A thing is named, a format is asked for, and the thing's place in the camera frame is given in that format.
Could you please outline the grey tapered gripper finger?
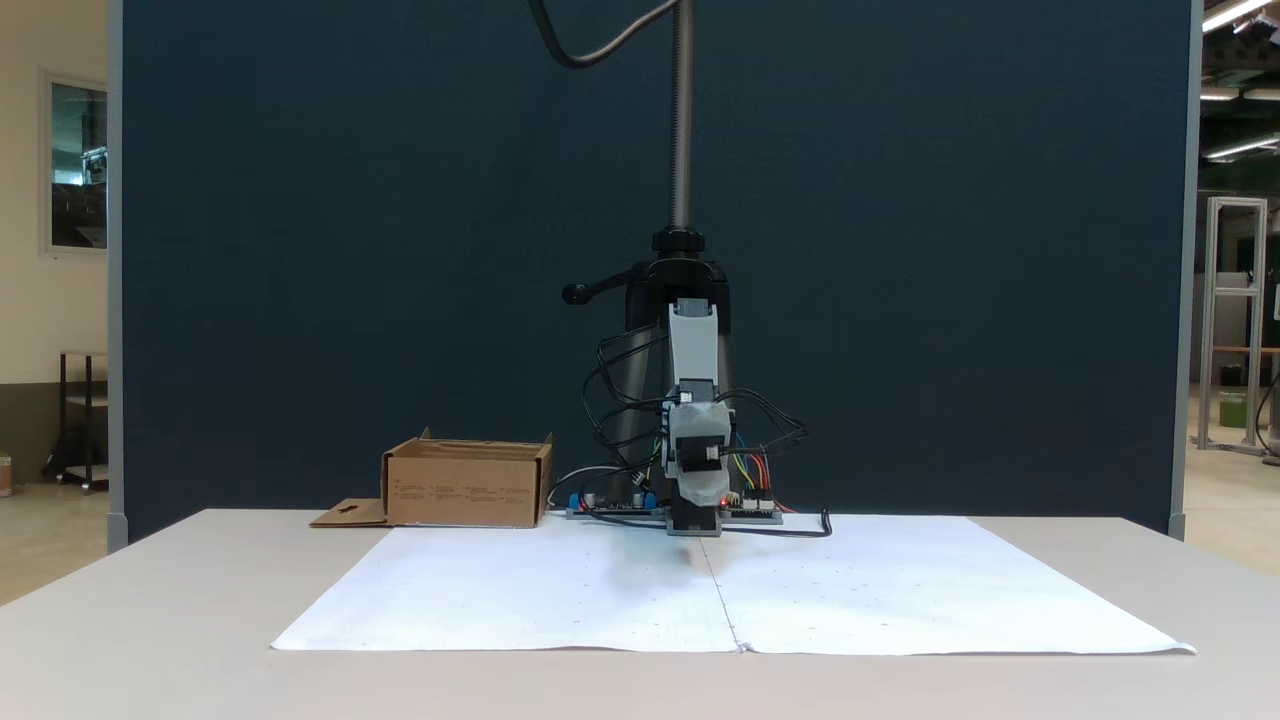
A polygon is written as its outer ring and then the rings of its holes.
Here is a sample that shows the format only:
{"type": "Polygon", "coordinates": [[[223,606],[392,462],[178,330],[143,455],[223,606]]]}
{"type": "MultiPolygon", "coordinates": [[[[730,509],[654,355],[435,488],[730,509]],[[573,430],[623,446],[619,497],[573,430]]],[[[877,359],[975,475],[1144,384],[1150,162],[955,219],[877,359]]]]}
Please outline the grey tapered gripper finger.
{"type": "Polygon", "coordinates": [[[682,470],[682,498],[694,506],[717,509],[730,491],[731,479],[726,468],[682,470]]]}

